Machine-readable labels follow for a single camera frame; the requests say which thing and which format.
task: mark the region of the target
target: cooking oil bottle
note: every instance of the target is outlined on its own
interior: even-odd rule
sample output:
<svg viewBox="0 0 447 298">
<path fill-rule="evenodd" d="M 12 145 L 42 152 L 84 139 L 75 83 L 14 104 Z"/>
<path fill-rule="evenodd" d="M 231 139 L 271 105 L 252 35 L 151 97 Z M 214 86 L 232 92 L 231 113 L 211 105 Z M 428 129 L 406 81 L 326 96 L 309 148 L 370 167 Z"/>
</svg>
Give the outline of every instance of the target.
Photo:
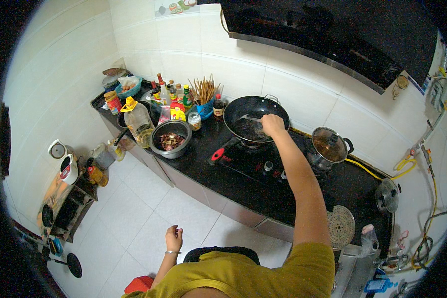
<svg viewBox="0 0 447 298">
<path fill-rule="evenodd" d="M 149 148 L 150 135 L 155 127 L 150 120 L 146 107 L 129 96 L 126 98 L 126 104 L 122 107 L 121 112 L 124 113 L 124 121 L 134 136 L 137 145 L 142 148 Z"/>
</svg>

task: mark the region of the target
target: glass jar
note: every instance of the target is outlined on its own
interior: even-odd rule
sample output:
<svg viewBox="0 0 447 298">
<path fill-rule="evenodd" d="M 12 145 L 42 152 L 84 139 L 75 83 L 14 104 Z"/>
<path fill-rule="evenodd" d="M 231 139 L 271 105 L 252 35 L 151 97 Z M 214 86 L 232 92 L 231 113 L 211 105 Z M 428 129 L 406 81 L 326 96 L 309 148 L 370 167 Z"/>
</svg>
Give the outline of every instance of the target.
<svg viewBox="0 0 447 298">
<path fill-rule="evenodd" d="M 199 113 L 191 112 L 187 117 L 187 121 L 191 125 L 192 130 L 196 131 L 202 127 L 202 119 L 200 118 Z"/>
</svg>

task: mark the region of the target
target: kitchen counter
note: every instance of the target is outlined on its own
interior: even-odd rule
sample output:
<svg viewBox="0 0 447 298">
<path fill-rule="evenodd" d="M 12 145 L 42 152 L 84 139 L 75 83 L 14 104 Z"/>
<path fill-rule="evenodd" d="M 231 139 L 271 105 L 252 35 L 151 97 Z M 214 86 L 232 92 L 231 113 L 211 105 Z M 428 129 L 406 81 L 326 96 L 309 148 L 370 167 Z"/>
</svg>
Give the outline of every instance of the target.
<svg viewBox="0 0 447 298">
<path fill-rule="evenodd" d="M 140 99 L 150 86 L 143 84 L 143 88 L 135 99 Z M 102 95 L 93 100 L 91 105 L 121 130 L 116 115 L 112 115 L 109 110 L 96 108 L 96 102 L 100 98 Z M 290 131 L 290 135 L 303 151 L 304 141 L 310 137 L 293 131 Z M 210 117 L 202 122 L 200 130 L 192 132 L 192 138 L 183 156 L 167 159 L 152 152 L 150 148 L 145 150 L 204 187 L 265 217 L 294 226 L 295 199 L 286 180 L 279 184 L 263 184 L 224 165 L 212 166 L 207 162 L 207 159 L 231 137 L 232 133 L 223 121 Z M 367 224 L 373 224 L 380 243 L 381 257 L 385 257 L 391 236 L 392 215 L 382 215 L 376 206 L 375 187 L 380 182 L 358 166 L 343 162 L 334 166 L 328 177 L 319 183 L 328 211 L 332 211 L 335 205 L 342 205 L 353 214 L 356 232 L 351 244 L 360 246 L 361 229 Z"/>
</svg>

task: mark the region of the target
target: person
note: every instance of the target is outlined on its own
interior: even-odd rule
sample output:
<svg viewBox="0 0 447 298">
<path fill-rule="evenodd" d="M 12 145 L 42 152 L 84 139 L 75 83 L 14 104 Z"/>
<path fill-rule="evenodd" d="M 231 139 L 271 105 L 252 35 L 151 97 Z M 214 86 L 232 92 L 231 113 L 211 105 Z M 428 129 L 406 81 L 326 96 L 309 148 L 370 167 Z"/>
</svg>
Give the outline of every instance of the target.
<svg viewBox="0 0 447 298">
<path fill-rule="evenodd" d="M 260 266 L 256 253 L 244 247 L 197 248 L 176 265 L 183 230 L 173 225 L 151 289 L 122 298 L 330 297 L 335 261 L 321 189 L 283 120 L 264 115 L 262 125 L 278 148 L 296 201 L 293 248 L 282 267 Z"/>
</svg>

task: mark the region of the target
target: glass pot lid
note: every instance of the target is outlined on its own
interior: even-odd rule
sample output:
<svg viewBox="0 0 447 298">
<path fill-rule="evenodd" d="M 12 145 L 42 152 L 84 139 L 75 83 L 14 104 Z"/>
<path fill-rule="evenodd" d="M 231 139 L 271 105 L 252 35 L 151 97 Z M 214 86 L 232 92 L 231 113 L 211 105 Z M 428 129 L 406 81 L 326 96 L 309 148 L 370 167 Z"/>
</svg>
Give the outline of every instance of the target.
<svg viewBox="0 0 447 298">
<path fill-rule="evenodd" d="M 313 131 L 311 142 L 316 151 L 333 163 L 340 163 L 347 157 L 347 147 L 343 138 L 334 130 L 318 127 Z"/>
</svg>

